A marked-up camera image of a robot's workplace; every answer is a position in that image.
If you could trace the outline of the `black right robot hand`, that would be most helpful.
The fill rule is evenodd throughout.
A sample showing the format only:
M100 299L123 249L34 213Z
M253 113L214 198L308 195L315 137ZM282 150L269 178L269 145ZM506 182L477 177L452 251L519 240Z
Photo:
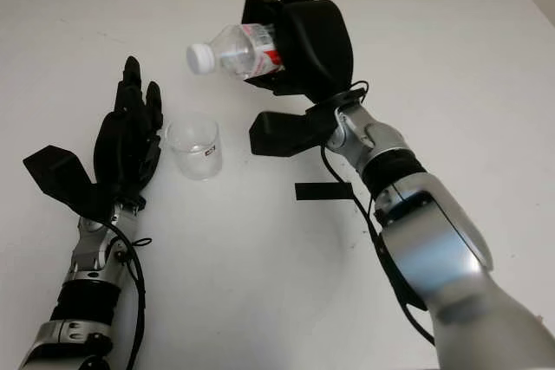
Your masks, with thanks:
M242 22L272 26L284 67L247 83L275 95L304 95L314 104L350 89L353 49L332 1L245 0Z

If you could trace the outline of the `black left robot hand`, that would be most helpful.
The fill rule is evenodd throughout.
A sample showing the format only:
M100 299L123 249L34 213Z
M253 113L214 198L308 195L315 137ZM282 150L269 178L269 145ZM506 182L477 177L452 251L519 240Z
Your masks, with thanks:
M94 149L96 182L129 210L141 211L146 206L141 193L160 160L162 126L160 87L150 81L143 92L140 64L129 56L116 89L114 109L101 123Z

